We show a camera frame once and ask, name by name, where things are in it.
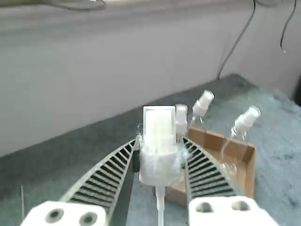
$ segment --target glass spray bottle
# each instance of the glass spray bottle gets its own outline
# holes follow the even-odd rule
[[[254,122],[260,117],[261,112],[255,106],[250,106],[249,109],[241,114],[235,121],[234,126],[230,129],[230,134],[225,137],[225,141],[221,148],[220,166],[222,166],[233,180],[237,179],[237,165],[242,161],[243,156],[248,148],[247,138],[248,130],[253,126]],[[235,141],[239,145],[236,146],[235,158],[229,157],[226,153],[229,151],[229,144]]]
[[[206,132],[206,128],[203,124],[203,118],[206,115],[209,105],[214,99],[214,94],[209,90],[204,90],[202,96],[195,102],[192,107],[192,113],[188,116],[188,131],[191,128]],[[198,137],[198,143],[203,147],[204,133]]]

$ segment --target black cable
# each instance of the black cable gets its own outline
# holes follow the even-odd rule
[[[284,27],[283,27],[283,31],[282,31],[282,35],[281,35],[281,39],[280,39],[280,48],[281,48],[284,52],[286,52],[286,49],[283,48],[283,39],[284,39],[284,35],[285,35],[285,32],[286,32],[286,29],[287,29],[288,24],[290,23],[290,21],[291,21],[293,15],[295,14],[296,7],[297,7],[297,0],[294,0],[293,10],[292,10],[290,16],[288,17],[288,19],[287,19],[287,21],[286,21]]]
[[[216,79],[220,79],[220,76],[221,76],[221,73],[222,73],[222,70],[224,69],[227,61],[229,60],[229,58],[231,57],[231,55],[233,54],[236,46],[238,45],[239,41],[241,40],[241,38],[243,37],[243,35],[245,34],[247,28],[249,27],[253,17],[254,17],[254,14],[255,14],[255,10],[256,10],[256,2],[255,0],[253,0],[253,11],[252,11],[252,14],[250,16],[250,18],[248,19],[247,23],[245,24],[245,27],[243,28],[243,30],[241,31],[241,33],[239,34],[237,40],[235,41],[234,45],[232,46],[231,50],[229,51],[228,55],[226,56],[225,60],[223,61],[218,73],[217,73],[217,76],[216,76]]]
[[[61,3],[60,0],[42,0],[42,3],[53,6],[53,7],[64,8],[64,9],[73,10],[73,11],[81,11],[81,12],[104,9],[106,7],[106,2],[104,0],[96,0],[95,3],[93,1],[90,3],[97,4],[99,2],[101,2],[101,5],[80,8],[80,7],[69,6],[68,3],[65,3],[65,4]]]

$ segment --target cardboard box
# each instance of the cardboard box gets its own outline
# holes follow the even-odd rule
[[[203,148],[208,151],[214,158],[220,160],[220,150],[226,141],[225,137],[212,132],[205,133],[199,129],[190,129],[188,133],[189,139],[197,144],[203,143]],[[245,196],[254,198],[255,184],[255,158],[256,153],[254,146],[249,144],[247,148],[237,141],[230,141],[224,152],[224,160],[235,161],[238,173],[235,176],[237,185],[240,186]],[[166,188],[166,200],[186,205],[186,189],[184,169],[182,170],[182,181],[173,187]]]

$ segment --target gray fabric surface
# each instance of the gray fabric surface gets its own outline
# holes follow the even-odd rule
[[[257,149],[256,200],[280,225],[300,225],[301,108],[237,75],[151,104],[183,103],[191,109],[204,89],[216,96],[207,114],[209,130],[225,133],[249,105],[261,109],[262,117],[250,132]],[[46,200],[58,200],[100,159],[132,139],[141,121],[140,107],[0,158],[0,225],[21,223],[21,184],[26,213]],[[127,225],[156,225],[155,203],[151,188],[142,185],[136,175]],[[188,213],[184,207],[167,203],[165,219],[166,225],[186,226]]]

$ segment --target spray pump cap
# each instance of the spray pump cap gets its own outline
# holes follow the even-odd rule
[[[195,102],[192,107],[193,113],[198,117],[205,116],[208,111],[208,107],[214,99],[214,95],[209,90],[204,90],[202,96]]]
[[[175,131],[177,135],[185,135],[187,132],[187,105],[175,105]]]
[[[234,125],[238,131],[247,131],[251,128],[254,122],[260,117],[261,112],[255,106],[250,106],[249,109],[241,114],[235,121]]]

